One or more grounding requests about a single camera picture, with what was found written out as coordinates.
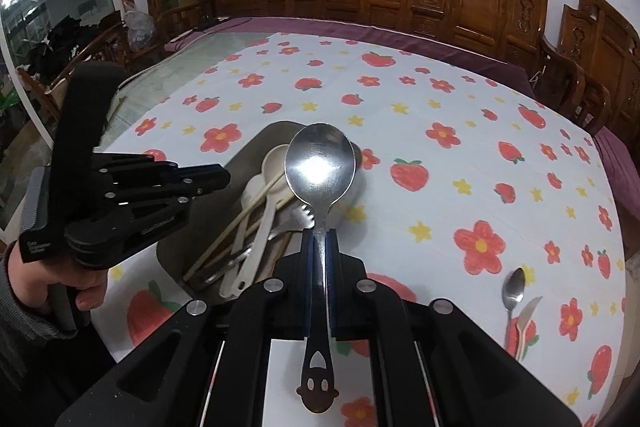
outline tablecloth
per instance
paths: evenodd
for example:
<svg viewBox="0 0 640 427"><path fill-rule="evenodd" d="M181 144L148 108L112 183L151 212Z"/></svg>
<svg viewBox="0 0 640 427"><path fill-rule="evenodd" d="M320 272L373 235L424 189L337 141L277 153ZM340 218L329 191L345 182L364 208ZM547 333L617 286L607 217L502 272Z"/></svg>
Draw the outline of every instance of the tablecloth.
<svg viewBox="0 0 640 427"><path fill-rule="evenodd" d="M625 278L611 191L585 131L436 60L278 34L212 64L110 150L225 164L281 120L331 123L363 150L365 187L338 227L340 249L401 297L451 299L501 344L500 290L521 266L526 292L514 315L543 296L522 363L593 424L618 357ZM111 270L93 319L120 359L187 299L151 248ZM274 343L264 425L375 425L366 345L338 344L340 396L323 415L295 393L302 355L302 343Z"/></svg>

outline human hand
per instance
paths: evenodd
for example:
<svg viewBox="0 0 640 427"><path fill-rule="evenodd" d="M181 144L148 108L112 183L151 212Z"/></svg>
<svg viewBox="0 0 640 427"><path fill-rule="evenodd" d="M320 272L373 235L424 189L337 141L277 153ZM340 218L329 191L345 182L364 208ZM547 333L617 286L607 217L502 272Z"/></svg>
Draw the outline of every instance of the human hand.
<svg viewBox="0 0 640 427"><path fill-rule="evenodd" d="M9 284L18 301L40 314L48 314L47 302L49 285L61 283L78 288L76 306L80 311L97 308L104 301L107 292L107 270L88 270L69 254L55 259L23 263L18 243L15 244L8 260Z"/></svg>

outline stainless steel spoon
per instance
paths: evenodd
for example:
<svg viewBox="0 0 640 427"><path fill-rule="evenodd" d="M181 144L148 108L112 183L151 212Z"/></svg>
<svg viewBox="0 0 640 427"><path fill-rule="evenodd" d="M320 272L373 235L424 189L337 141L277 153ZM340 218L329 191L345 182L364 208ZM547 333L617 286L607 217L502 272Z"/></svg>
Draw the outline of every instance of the stainless steel spoon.
<svg viewBox="0 0 640 427"><path fill-rule="evenodd" d="M326 216L353 182L356 160L351 142L335 127L315 123L301 129L291 141L284 173L293 193L316 215L311 263L310 306L307 309L305 360L297 393L314 413L329 409L338 392L331 359L329 311L330 255L326 248Z"/></svg>
<svg viewBox="0 0 640 427"><path fill-rule="evenodd" d="M513 317L513 310L524 297L524 270L522 268L516 268L511 272L510 276L504 281L502 286L502 303L507 309L507 333L504 338L504 349L507 349L509 344L509 330L511 328L511 318Z"/></svg>

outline knife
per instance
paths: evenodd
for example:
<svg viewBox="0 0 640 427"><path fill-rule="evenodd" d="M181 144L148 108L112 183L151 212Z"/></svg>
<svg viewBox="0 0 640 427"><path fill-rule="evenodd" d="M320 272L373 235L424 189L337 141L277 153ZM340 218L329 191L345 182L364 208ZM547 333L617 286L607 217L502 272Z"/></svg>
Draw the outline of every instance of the knife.
<svg viewBox="0 0 640 427"><path fill-rule="evenodd" d="M518 349L516 350L516 360L520 360L524 353L524 341L525 334L527 332L527 328L529 327L529 323L531 322L531 317L533 316L533 312L536 310L536 306L542 300L542 297L536 297L535 299L531 299L526 306L520 312L518 316L518 320L516 321L516 329L518 330Z"/></svg>

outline metal screw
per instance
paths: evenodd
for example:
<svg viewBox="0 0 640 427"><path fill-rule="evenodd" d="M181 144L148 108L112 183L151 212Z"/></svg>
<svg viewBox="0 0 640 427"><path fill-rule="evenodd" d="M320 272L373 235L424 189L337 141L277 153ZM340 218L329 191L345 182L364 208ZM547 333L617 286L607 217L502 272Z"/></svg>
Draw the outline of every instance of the metal screw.
<svg viewBox="0 0 640 427"><path fill-rule="evenodd" d="M284 288L284 282L280 279L267 279L262 286L269 293L276 293Z"/></svg>
<svg viewBox="0 0 640 427"><path fill-rule="evenodd" d="M191 301L187 304L187 313L196 317L207 311L207 304L204 301Z"/></svg>
<svg viewBox="0 0 640 427"><path fill-rule="evenodd" d="M433 311L440 315L449 315L453 311L453 304L447 299L438 299L433 303Z"/></svg>
<svg viewBox="0 0 640 427"><path fill-rule="evenodd" d="M356 288L362 293L371 293L376 290L376 283L371 279L360 279L356 283Z"/></svg>

